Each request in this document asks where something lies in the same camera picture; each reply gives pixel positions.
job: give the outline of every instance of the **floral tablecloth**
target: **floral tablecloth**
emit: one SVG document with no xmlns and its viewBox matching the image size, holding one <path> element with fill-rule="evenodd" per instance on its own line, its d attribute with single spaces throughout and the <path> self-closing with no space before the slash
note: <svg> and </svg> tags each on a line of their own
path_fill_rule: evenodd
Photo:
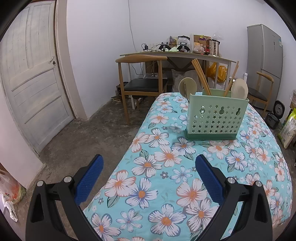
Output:
<svg viewBox="0 0 296 241">
<path fill-rule="evenodd" d="M 187 110 L 179 93 L 161 94 L 106 185 L 83 211 L 104 241 L 197 238 L 218 209 L 194 167 L 199 154 L 239 183 L 260 180 L 273 227 L 290 216 L 289 169 L 260 115 L 248 105 L 235 140 L 188 141 Z M 223 237 L 231 234 L 241 206 Z"/>
</svg>

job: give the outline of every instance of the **black chair seat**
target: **black chair seat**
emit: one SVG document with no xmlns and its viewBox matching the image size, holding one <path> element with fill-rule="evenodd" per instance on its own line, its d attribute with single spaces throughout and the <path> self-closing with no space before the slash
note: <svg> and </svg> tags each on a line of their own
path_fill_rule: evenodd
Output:
<svg viewBox="0 0 296 241">
<path fill-rule="evenodd" d="M 163 79 L 163 88 L 167 82 L 167 79 Z M 133 79 L 124 86 L 124 90 L 158 92 L 158 79 Z"/>
<path fill-rule="evenodd" d="M 249 94 L 251 96 L 258 98 L 258 99 L 267 101 L 267 98 L 263 94 L 261 94 L 259 91 L 255 90 L 253 88 L 249 88 Z"/>
</svg>

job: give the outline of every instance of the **refrigerator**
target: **refrigerator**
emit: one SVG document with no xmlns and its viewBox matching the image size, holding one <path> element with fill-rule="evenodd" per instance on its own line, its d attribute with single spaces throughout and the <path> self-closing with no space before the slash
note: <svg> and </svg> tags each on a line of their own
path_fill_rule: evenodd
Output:
<svg viewBox="0 0 296 241">
<path fill-rule="evenodd" d="M 248 32 L 248 62 L 247 62 L 247 85 L 256 89 L 257 71 L 268 74 L 274 79 L 271 98 L 267 110 L 273 109 L 277 99 L 281 74 L 283 69 L 283 46 L 281 37 L 263 24 L 247 27 Z M 268 98 L 271 82 L 261 77 L 259 92 Z M 254 106 L 264 108 L 265 105 L 255 102 Z"/>
</svg>

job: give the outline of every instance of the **wooden chopsticks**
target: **wooden chopsticks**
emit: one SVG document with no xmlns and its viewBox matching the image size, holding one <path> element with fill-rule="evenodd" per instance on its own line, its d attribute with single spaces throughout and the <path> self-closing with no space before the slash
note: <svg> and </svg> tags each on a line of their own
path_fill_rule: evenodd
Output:
<svg viewBox="0 0 296 241">
<path fill-rule="evenodd" d="M 230 79 L 230 81 L 228 83 L 227 89 L 224 92 L 223 97 L 226 97 L 226 95 L 228 94 L 228 91 L 230 90 L 230 87 L 232 86 L 233 78 L 235 77 L 235 74 L 237 73 L 238 67 L 239 67 L 239 61 L 237 61 L 237 65 L 235 66 L 235 69 L 233 71 L 233 74 L 232 74 L 231 79 Z"/>
<path fill-rule="evenodd" d="M 193 59 L 191 62 L 192 62 L 192 65 L 194 66 L 194 68 L 195 68 L 195 70 L 196 70 L 196 72 L 198 74 L 198 77 L 201 80 L 202 85 L 204 86 L 204 89 L 206 90 L 207 94 L 212 95 L 211 91 L 210 91 L 210 88 L 209 88 L 209 85 L 208 85 L 208 83 L 206 81 L 205 75 L 204 75 L 204 73 L 202 71 L 202 68 L 201 68 L 198 60 Z"/>
</svg>

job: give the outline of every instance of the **white wall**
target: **white wall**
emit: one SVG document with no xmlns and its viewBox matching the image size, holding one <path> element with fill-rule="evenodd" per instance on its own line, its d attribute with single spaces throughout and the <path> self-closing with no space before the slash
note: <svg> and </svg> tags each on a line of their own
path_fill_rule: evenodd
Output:
<svg viewBox="0 0 296 241">
<path fill-rule="evenodd" d="M 2 86 L 0 86 L 0 162 L 6 170 L 25 188 L 28 188 L 42 168 L 21 136 L 7 107 Z"/>
<path fill-rule="evenodd" d="M 127 0 L 68 1 L 67 34 L 78 92 L 90 117 L 115 95 L 119 84 L 115 60 L 134 52 Z"/>
<path fill-rule="evenodd" d="M 289 112 L 289 94 L 296 88 L 296 41 L 280 16 L 267 4 L 255 0 L 187 0 L 184 7 L 179 3 L 179 0 L 130 0 L 137 50 L 142 43 L 162 42 L 170 35 L 212 36 L 218 31 L 224 38 L 219 47 L 222 57 L 239 60 L 237 76 L 242 77 L 247 70 L 247 26 L 264 24 L 282 39 L 284 62 L 278 100 L 286 106 L 285 117 Z"/>
</svg>

